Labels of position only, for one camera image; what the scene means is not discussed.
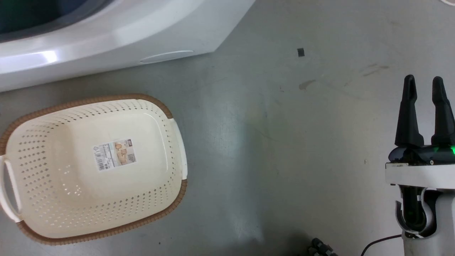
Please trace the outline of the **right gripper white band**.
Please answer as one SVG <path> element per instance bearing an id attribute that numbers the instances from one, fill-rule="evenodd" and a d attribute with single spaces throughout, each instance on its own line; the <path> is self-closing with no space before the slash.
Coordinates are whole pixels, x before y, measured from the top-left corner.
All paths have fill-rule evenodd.
<path id="1" fill-rule="evenodd" d="M 435 107 L 434 135 L 424 146 L 416 115 L 416 80 L 412 74 L 403 80 L 395 145 L 385 164 L 389 184 L 426 188 L 455 187 L 455 120 L 443 79 L 432 81 Z"/>

